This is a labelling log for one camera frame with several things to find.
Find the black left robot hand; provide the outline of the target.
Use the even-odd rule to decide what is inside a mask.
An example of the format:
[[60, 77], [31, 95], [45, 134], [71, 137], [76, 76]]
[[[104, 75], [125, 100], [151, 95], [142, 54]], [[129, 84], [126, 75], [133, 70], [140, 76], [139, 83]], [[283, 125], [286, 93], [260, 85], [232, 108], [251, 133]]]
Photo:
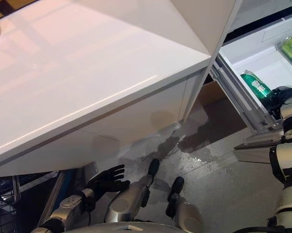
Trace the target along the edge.
[[122, 181], [124, 167], [125, 165], [122, 164], [105, 170], [87, 183], [86, 188], [93, 190], [95, 201], [98, 201], [107, 192], [124, 191], [130, 186], [129, 180]]

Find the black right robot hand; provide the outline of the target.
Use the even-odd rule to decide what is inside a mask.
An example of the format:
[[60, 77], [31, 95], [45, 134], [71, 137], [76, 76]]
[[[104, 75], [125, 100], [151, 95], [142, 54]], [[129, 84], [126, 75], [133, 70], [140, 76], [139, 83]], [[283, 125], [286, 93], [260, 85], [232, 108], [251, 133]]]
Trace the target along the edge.
[[284, 102], [292, 97], [292, 88], [287, 86], [280, 86], [273, 89], [273, 96], [271, 97], [271, 102], [269, 106], [269, 114], [271, 114], [275, 120], [279, 120], [280, 116], [280, 107]]

